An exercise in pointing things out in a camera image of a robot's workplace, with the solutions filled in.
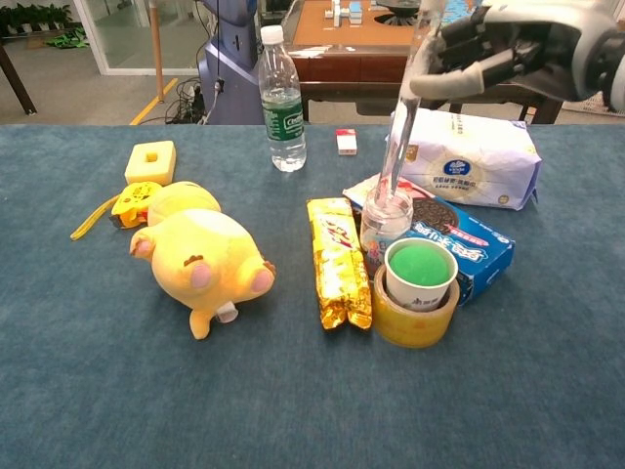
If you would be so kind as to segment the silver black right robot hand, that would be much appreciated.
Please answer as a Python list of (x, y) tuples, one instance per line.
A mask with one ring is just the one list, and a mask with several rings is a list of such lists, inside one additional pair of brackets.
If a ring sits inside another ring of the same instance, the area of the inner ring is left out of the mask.
[(563, 102), (602, 92), (624, 108), (624, 33), (600, 5), (484, 2), (422, 44), (403, 85), (418, 98), (459, 100), (515, 83)]

